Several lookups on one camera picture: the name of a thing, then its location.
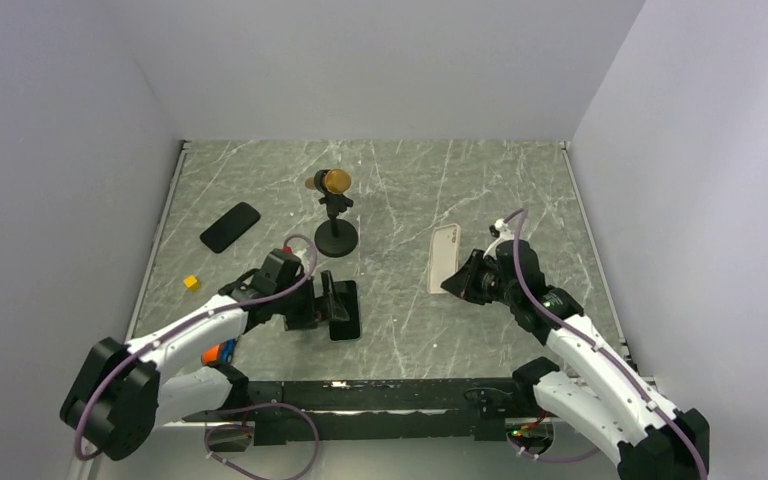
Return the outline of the phone with dark screen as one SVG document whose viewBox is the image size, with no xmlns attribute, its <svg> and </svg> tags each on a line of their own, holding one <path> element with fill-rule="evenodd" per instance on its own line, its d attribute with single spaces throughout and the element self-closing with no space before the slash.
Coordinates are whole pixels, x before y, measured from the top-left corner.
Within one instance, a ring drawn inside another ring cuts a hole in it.
<svg viewBox="0 0 768 480">
<path fill-rule="evenodd" d="M 346 323 L 329 324 L 329 339 L 332 342 L 358 340 L 361 337 L 361 317 L 357 283 L 353 280 L 336 282 L 337 291 L 350 315 Z"/>
</svg>

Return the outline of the beige phone case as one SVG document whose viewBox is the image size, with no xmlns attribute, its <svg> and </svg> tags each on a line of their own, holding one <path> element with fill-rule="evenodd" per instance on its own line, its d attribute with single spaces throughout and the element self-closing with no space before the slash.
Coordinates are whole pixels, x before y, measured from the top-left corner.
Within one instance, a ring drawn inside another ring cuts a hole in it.
<svg viewBox="0 0 768 480">
<path fill-rule="evenodd" d="M 449 224 L 436 228 L 430 240 L 427 288 L 443 294 L 442 282 L 456 273 L 459 265 L 461 227 Z"/>
</svg>

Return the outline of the black phone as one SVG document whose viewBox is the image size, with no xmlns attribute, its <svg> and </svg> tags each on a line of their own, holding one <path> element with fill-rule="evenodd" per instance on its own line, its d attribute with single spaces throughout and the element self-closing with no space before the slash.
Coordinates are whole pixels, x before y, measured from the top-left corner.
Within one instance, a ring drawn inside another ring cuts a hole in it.
<svg viewBox="0 0 768 480">
<path fill-rule="evenodd" d="M 206 228 L 199 235 L 199 240 L 213 253 L 222 253 L 260 219 L 258 210 L 249 203 L 240 202 Z"/>
</svg>

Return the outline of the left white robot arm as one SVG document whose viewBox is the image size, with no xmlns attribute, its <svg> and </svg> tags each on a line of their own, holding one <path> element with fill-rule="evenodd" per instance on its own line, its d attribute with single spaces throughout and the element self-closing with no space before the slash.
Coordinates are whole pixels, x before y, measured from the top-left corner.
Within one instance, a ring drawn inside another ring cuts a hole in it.
<svg viewBox="0 0 768 480">
<path fill-rule="evenodd" d="M 359 289 L 336 281 L 330 271 L 313 271 L 290 248 L 272 250 L 258 268 L 244 272 L 183 318 L 120 342 L 111 337 L 88 352 L 59 410 L 76 434 L 82 460 L 88 441 L 97 454 L 121 460 L 135 452 L 153 430 L 201 412 L 224 420 L 239 417 L 252 403 L 248 377 L 222 356 L 190 374 L 182 369 L 209 348 L 236 340 L 275 316 L 288 331 L 328 327 L 336 334 L 360 327 Z"/>
</svg>

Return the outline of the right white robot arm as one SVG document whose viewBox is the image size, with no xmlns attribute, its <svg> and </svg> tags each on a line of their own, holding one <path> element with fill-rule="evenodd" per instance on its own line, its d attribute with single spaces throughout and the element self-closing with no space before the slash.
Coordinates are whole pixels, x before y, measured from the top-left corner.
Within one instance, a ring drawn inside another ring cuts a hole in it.
<svg viewBox="0 0 768 480">
<path fill-rule="evenodd" d="M 562 419 L 609 458 L 622 479 L 707 478 L 707 419 L 696 409 L 680 409 L 644 381 L 583 307 L 547 283 L 527 242 L 501 241 L 490 253 L 474 250 L 440 287 L 469 303 L 503 304 L 585 382 L 578 385 L 546 357 L 532 360 L 512 374 L 511 399 L 520 413 L 544 410 Z"/>
</svg>

